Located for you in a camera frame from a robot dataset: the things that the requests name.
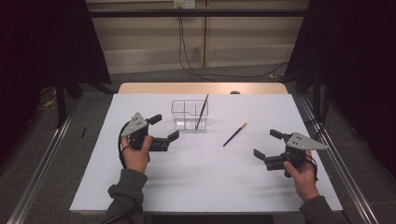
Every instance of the pencil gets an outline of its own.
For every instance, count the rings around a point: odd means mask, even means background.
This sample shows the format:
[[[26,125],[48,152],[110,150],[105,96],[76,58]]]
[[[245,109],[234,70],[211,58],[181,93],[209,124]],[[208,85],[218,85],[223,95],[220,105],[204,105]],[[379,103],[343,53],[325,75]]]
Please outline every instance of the pencil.
[[[199,122],[201,121],[202,115],[204,114],[205,106],[207,103],[207,97],[209,97],[209,93],[206,95],[206,98],[204,100],[204,105],[202,106],[201,113],[199,115],[198,122],[197,122],[197,125],[195,126],[195,129],[198,129]]]
[[[225,145],[227,145],[239,132],[241,132],[241,130],[245,127],[245,125],[247,125],[247,123],[245,122],[245,123],[243,123],[242,125],[241,125],[241,127],[239,127],[238,128],[238,130],[236,130],[236,132],[227,140],[227,142],[225,142],[224,143],[224,147],[225,147]]]

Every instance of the white tabletop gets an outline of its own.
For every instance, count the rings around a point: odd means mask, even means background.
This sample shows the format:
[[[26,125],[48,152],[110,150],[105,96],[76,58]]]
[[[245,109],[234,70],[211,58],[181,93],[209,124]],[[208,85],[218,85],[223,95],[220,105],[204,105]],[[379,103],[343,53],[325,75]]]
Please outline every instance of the white tabletop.
[[[118,135],[135,112],[145,119],[162,114],[163,120],[150,126],[149,134],[166,137],[174,131],[172,101],[203,99],[205,94],[114,95],[70,210],[104,213],[111,204],[107,189],[118,183],[122,168]],[[243,122],[247,126],[223,147]],[[267,171],[253,156],[253,148],[267,156],[284,152],[285,143],[272,137],[270,129],[308,136],[291,95],[211,94],[206,131],[182,131],[168,152],[150,152],[144,210],[152,214],[298,211],[302,201],[293,180],[284,171]],[[320,194],[332,210],[342,210],[318,154],[313,152],[313,157],[318,163]]]

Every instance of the wall outlet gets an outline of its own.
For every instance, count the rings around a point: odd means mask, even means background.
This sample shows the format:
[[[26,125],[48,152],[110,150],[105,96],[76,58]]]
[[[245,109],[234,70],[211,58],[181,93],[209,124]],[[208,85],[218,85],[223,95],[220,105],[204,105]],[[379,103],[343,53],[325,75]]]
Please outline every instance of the wall outlet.
[[[186,9],[195,9],[195,0],[185,0],[184,8]]]
[[[174,0],[174,9],[184,8],[184,0]]]

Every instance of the wall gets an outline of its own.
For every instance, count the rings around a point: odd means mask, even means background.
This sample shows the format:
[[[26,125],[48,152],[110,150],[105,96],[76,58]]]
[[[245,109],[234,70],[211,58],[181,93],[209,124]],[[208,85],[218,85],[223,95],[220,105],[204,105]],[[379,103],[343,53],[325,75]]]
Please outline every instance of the wall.
[[[173,1],[86,0],[89,9],[170,9]],[[305,9],[307,0],[197,0],[196,8]],[[178,69],[178,18],[92,19],[110,73]],[[192,67],[289,60],[303,18],[182,18]],[[186,62],[182,50],[181,61]]]

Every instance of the wooden table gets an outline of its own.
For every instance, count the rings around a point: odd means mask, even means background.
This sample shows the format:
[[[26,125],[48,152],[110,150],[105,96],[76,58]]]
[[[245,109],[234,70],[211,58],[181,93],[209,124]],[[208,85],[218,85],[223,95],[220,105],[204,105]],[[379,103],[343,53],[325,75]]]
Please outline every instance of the wooden table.
[[[119,93],[191,93],[191,94],[288,94],[282,83],[253,82],[154,82],[124,83]]]

